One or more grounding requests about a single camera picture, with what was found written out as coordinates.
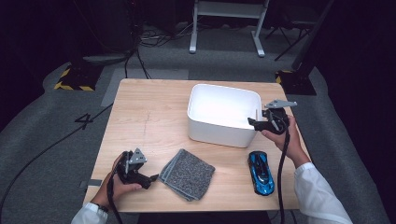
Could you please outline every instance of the gray carpet floor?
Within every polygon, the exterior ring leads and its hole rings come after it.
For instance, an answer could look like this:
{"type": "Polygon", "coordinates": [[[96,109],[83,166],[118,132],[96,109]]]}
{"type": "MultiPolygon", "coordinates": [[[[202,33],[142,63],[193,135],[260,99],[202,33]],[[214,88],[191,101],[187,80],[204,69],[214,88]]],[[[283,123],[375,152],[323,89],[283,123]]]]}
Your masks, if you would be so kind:
{"type": "MultiPolygon", "coordinates": [[[[186,35],[161,47],[140,47],[140,55],[148,71],[159,74],[155,78],[275,82],[274,73],[290,69],[303,43],[274,62],[274,58],[287,47],[281,33],[275,32],[264,40],[270,31],[262,30],[266,56],[259,58],[251,30],[254,27],[203,30],[198,34],[195,54],[189,54],[190,36],[186,35]]],[[[287,34],[296,36],[293,31],[287,31],[287,34]]],[[[91,177],[111,107],[85,130],[72,134],[54,147],[51,145],[80,125],[74,122],[75,119],[86,113],[94,116],[111,104],[117,88],[115,84],[123,75],[120,74],[123,63],[104,68],[96,91],[55,90],[54,86],[66,66],[60,64],[58,69],[48,74],[43,82],[45,93],[26,106],[0,133],[2,196],[18,171],[49,148],[16,180],[5,201],[3,223],[70,223],[82,205],[85,191],[79,185],[91,177]]],[[[141,74],[141,66],[135,56],[127,68],[130,77],[141,76],[138,75],[141,74]]],[[[287,97],[299,104],[292,111],[315,165],[327,178],[354,223],[389,223],[375,183],[332,107],[326,82],[317,69],[312,71],[310,79],[317,96],[287,97]]],[[[279,222],[276,211],[268,213],[274,217],[273,223],[279,222]]],[[[299,211],[294,213],[298,223],[306,222],[299,211]]],[[[124,223],[136,223],[139,215],[121,216],[124,223]]],[[[293,223],[289,212],[286,213],[286,221],[293,223]]],[[[108,223],[117,223],[114,216],[109,216],[108,223]]]]}

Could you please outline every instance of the wristwatch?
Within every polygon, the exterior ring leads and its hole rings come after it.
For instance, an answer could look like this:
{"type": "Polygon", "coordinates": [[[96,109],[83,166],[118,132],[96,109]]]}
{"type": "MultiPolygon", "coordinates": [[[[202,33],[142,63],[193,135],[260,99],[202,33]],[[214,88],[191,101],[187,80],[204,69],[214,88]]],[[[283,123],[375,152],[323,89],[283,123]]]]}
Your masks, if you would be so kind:
{"type": "Polygon", "coordinates": [[[108,213],[108,208],[106,208],[105,206],[102,206],[99,203],[94,203],[94,204],[98,206],[98,210],[102,210],[102,211],[108,213]]]}

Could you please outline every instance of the human hand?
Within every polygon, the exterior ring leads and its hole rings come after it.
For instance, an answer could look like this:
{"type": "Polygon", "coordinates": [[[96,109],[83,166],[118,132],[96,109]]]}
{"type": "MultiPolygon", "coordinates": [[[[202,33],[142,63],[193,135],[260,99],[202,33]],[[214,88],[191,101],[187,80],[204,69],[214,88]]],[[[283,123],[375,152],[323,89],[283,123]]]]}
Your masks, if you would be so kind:
{"type": "MultiPolygon", "coordinates": [[[[119,162],[122,154],[119,155],[116,160],[113,163],[113,167],[111,169],[111,172],[107,174],[105,180],[102,183],[102,186],[99,188],[98,192],[96,195],[93,197],[91,200],[91,203],[98,203],[104,207],[106,207],[108,210],[110,210],[110,203],[108,202],[107,198],[107,183],[108,180],[110,179],[112,175],[112,171],[116,167],[117,163],[119,162]]],[[[123,194],[131,191],[135,191],[138,189],[142,189],[142,186],[139,184],[123,184],[122,181],[120,180],[120,177],[117,173],[114,174],[113,176],[114,180],[114,185],[113,185],[113,201],[117,201],[123,194]]]]}
{"type": "MultiPolygon", "coordinates": [[[[297,130],[296,119],[293,116],[288,115],[289,118],[289,134],[290,134],[290,141],[288,145],[288,150],[286,152],[286,156],[289,157],[293,162],[294,166],[297,168],[300,165],[310,162],[308,156],[303,151],[300,142],[300,134],[297,130]]],[[[271,133],[267,130],[262,131],[262,135],[264,135],[269,140],[273,141],[275,145],[280,149],[283,150],[283,146],[285,144],[285,137],[286,134],[275,134],[271,133]]]]}

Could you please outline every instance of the blue toy car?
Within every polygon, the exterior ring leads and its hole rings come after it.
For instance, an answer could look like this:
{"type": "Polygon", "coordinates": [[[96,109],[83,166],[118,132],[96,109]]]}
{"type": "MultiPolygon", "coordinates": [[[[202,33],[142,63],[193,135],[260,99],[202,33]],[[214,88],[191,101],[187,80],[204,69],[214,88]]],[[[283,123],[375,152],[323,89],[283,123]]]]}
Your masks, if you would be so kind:
{"type": "Polygon", "coordinates": [[[267,154],[263,151],[252,151],[248,154],[247,163],[254,192],[267,196],[274,192],[275,183],[268,167],[267,154]]]}

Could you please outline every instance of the person's left hand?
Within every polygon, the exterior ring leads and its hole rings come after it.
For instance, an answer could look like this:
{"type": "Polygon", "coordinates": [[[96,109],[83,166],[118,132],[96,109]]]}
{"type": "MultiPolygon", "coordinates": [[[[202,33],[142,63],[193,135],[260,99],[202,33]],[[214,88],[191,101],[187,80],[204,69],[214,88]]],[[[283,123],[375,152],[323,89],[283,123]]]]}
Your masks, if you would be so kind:
{"type": "MultiPolygon", "coordinates": [[[[119,155],[116,160],[113,163],[113,167],[110,171],[110,173],[107,174],[105,180],[102,183],[102,186],[99,188],[98,192],[96,193],[96,195],[93,197],[93,199],[91,200],[91,203],[97,203],[100,204],[104,207],[106,207],[108,210],[111,210],[110,208],[110,204],[108,202],[107,199],[107,183],[108,180],[111,177],[111,173],[114,170],[114,168],[116,167],[117,163],[119,162],[120,158],[121,158],[122,154],[119,155]]],[[[113,201],[117,201],[123,194],[127,193],[127,192],[131,192],[131,191],[135,191],[138,189],[142,189],[142,186],[139,184],[123,184],[122,181],[120,180],[120,177],[117,173],[114,174],[113,177],[114,180],[114,186],[113,186],[113,190],[114,190],[114,195],[113,195],[113,201]]]]}

